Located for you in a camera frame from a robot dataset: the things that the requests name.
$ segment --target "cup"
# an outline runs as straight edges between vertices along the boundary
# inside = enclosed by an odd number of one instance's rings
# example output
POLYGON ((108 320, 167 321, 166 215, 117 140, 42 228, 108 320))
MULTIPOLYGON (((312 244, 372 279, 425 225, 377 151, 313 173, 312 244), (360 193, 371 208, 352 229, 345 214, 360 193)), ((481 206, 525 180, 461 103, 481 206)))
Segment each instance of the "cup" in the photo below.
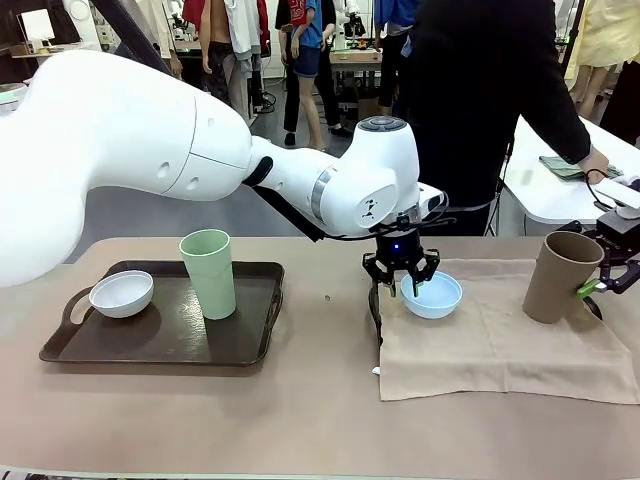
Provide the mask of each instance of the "cup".
POLYGON ((198 297, 202 315, 219 320, 236 309, 231 239, 222 230, 200 230, 180 241, 180 253, 198 297))
POLYGON ((604 258, 602 247, 573 232, 546 236, 522 309, 542 323, 556 323, 578 302, 577 291, 604 258))

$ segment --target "human hand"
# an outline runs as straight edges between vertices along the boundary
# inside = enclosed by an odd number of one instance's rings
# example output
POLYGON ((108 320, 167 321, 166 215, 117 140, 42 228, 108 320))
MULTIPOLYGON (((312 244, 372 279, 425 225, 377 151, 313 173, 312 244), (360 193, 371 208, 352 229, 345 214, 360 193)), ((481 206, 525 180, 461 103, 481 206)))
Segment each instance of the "human hand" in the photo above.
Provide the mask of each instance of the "human hand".
POLYGON ((291 56, 297 59, 300 55, 300 39, 295 35, 291 39, 291 56))
POLYGON ((175 54, 171 54, 169 66, 171 67, 171 73, 174 77, 182 78, 182 62, 175 54))
POLYGON ((594 148, 591 156, 581 161, 579 165, 582 171, 589 176, 589 183, 595 185, 606 178, 606 175, 600 172, 607 173, 609 159, 594 148), (599 172, 589 172, 590 170, 599 170, 599 172))
POLYGON ((213 73, 213 70, 209 68, 209 56, 204 52, 202 53, 202 69, 204 70, 204 73, 208 75, 211 75, 213 73))

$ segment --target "blue bowl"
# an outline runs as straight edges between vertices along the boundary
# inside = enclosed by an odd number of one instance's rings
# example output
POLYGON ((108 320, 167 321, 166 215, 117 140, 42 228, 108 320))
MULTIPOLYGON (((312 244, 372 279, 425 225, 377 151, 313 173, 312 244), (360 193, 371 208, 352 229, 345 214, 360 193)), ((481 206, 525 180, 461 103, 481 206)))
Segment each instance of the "blue bowl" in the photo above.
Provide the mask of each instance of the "blue bowl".
POLYGON ((442 318, 449 315, 462 300, 462 287, 450 275, 436 272, 430 282, 418 286, 413 296, 413 282, 407 275, 400 283, 402 300, 409 310, 422 318, 442 318))

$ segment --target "blue shorts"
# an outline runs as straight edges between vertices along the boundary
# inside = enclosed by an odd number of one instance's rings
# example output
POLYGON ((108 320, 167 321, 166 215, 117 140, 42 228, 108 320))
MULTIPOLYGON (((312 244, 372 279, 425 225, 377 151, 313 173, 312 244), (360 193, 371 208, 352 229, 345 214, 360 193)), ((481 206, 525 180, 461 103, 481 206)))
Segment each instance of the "blue shorts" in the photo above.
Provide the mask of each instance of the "blue shorts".
POLYGON ((299 77, 315 78, 320 65, 320 49, 300 45, 300 54, 293 62, 293 71, 299 77))

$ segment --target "shoe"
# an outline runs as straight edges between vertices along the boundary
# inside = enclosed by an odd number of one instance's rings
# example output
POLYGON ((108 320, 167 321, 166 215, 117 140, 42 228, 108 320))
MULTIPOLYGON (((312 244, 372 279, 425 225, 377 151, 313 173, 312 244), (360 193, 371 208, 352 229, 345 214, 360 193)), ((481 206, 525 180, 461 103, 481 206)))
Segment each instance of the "shoe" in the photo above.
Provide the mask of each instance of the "shoe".
POLYGON ((330 128, 329 131, 331 132, 331 135, 335 135, 340 138, 353 137, 353 132, 350 132, 349 130, 344 128, 342 125, 340 125, 338 128, 330 128))
POLYGON ((293 147, 296 144, 296 134, 291 132, 287 133, 284 137, 284 144, 287 147, 293 147))

